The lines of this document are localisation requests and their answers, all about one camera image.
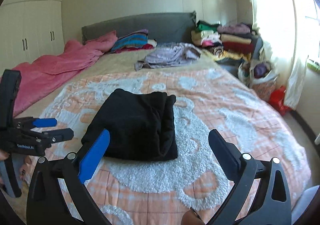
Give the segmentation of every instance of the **blue gripper pad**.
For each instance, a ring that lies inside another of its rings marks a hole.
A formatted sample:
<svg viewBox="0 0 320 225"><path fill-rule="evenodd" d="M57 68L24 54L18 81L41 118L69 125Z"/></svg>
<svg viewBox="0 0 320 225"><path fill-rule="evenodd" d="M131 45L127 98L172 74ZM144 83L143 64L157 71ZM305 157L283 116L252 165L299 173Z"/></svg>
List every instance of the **blue gripper pad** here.
<svg viewBox="0 0 320 225"><path fill-rule="evenodd" d="M82 184L92 178L109 143L110 133L104 129L79 164L78 178Z"/></svg>
<svg viewBox="0 0 320 225"><path fill-rule="evenodd" d="M241 165L240 151L234 144L227 143L216 129L210 131L208 139L209 146L226 177L228 180L236 182L239 179Z"/></svg>
<svg viewBox="0 0 320 225"><path fill-rule="evenodd" d="M55 127L57 120L55 118L37 118L33 121L35 127Z"/></svg>

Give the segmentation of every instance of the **floor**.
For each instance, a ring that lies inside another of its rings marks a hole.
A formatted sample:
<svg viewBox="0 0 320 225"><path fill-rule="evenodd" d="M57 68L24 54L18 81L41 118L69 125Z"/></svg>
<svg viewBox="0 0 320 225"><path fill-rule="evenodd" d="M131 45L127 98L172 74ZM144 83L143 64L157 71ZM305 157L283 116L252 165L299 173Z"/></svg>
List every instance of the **floor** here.
<svg viewBox="0 0 320 225"><path fill-rule="evenodd" d="M307 153L307 158L311 169L311 180L309 181L306 189L315 185L320 185L320 157L316 149L314 148L308 136L302 130L301 126L289 113L287 113L283 118L291 128L297 142L305 148Z"/></svg>

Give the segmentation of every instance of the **black folded garment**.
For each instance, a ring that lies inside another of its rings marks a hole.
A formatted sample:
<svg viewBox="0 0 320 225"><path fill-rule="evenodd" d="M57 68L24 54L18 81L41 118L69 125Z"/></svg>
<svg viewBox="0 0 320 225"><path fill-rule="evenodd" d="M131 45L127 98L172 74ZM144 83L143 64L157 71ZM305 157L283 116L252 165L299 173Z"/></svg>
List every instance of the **black folded garment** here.
<svg viewBox="0 0 320 225"><path fill-rule="evenodd" d="M173 104L165 92L136 95L116 89L95 115L81 142L110 132L105 156L126 160L167 161L178 157Z"/></svg>

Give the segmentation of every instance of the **striped pillow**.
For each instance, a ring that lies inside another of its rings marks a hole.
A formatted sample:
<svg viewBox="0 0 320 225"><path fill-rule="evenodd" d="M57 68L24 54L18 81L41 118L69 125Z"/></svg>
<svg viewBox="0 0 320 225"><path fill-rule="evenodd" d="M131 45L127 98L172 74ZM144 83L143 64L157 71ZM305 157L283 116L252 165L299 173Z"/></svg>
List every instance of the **striped pillow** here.
<svg viewBox="0 0 320 225"><path fill-rule="evenodd" d="M111 49L111 53L122 48L136 47L141 48L148 43L148 30L142 29L126 36L120 37Z"/></svg>

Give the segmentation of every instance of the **orange and white patterned blanket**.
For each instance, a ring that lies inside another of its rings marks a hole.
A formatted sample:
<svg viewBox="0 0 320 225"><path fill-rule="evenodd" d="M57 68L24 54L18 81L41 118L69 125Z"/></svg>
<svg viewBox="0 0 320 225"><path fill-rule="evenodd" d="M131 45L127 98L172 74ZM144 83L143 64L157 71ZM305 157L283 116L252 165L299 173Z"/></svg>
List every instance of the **orange and white patterned blanket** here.
<svg viewBox="0 0 320 225"><path fill-rule="evenodd" d="M75 137L49 148L49 160L79 150L86 128L117 88L136 94L164 91L177 96L174 117L179 152L176 160L159 163L111 158L100 161L86 187L111 223L180 224L189 207L198 210L207 222L233 185L208 145L212 129L255 159L278 157L289 183L292 206L303 192L311 176L304 148L272 107L222 69L118 73L68 84L41 117L55 117L58 128L72 128ZM72 215L80 218L65 184L60 185ZM257 187L258 181L239 218L248 212Z"/></svg>

